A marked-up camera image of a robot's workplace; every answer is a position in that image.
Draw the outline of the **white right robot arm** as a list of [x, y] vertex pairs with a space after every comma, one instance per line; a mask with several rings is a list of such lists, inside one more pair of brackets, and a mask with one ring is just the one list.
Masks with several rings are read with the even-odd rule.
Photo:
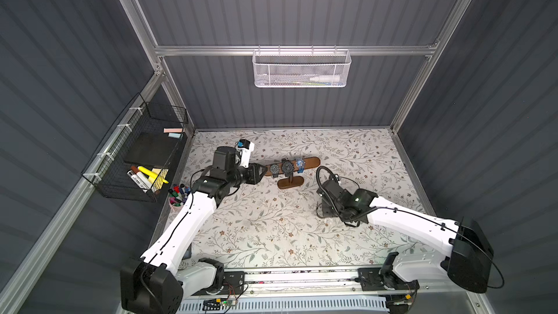
[[478, 222], [433, 217], [416, 212], [359, 188], [350, 193], [328, 167], [316, 170], [318, 196], [345, 226], [376, 225], [397, 231], [430, 247], [422, 254], [391, 251], [376, 274], [376, 285], [387, 290], [401, 286], [417, 290], [422, 280], [449, 280], [477, 294], [506, 285], [494, 261], [494, 250]]

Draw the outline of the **blue white wrist watch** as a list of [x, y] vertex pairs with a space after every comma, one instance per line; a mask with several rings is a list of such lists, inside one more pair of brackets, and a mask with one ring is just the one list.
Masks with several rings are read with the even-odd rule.
[[302, 174], [303, 171], [305, 171], [305, 166], [306, 166], [306, 163], [305, 163], [305, 160], [303, 158], [298, 158], [296, 160], [296, 169], [297, 169], [297, 172], [299, 174]]

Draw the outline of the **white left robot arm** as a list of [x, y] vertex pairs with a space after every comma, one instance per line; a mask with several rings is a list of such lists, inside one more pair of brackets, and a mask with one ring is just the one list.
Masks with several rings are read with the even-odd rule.
[[184, 298], [199, 291], [211, 294], [224, 286], [224, 265], [200, 259], [180, 273], [186, 251], [203, 224], [216, 212], [232, 188], [261, 182], [267, 169], [250, 161], [255, 145], [245, 139], [235, 147], [220, 146], [212, 165], [190, 186], [187, 202], [171, 225], [140, 258], [120, 271], [121, 306], [132, 313], [176, 313]]

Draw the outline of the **wooden T-bar watch stand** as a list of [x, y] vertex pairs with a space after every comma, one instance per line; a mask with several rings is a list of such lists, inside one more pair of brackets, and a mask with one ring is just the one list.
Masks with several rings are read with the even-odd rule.
[[299, 174], [302, 174], [305, 170], [317, 169], [320, 165], [321, 160], [316, 156], [295, 158], [294, 160], [284, 158], [281, 162], [267, 165], [265, 177], [279, 178], [284, 176], [283, 179], [278, 181], [280, 190], [298, 188], [305, 182], [305, 179]]

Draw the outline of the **black chunky wrist watch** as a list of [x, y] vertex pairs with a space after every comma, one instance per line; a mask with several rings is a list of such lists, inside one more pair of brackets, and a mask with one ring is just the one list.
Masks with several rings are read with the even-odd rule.
[[292, 179], [294, 175], [294, 165], [291, 161], [284, 158], [281, 162], [281, 170], [287, 179]]

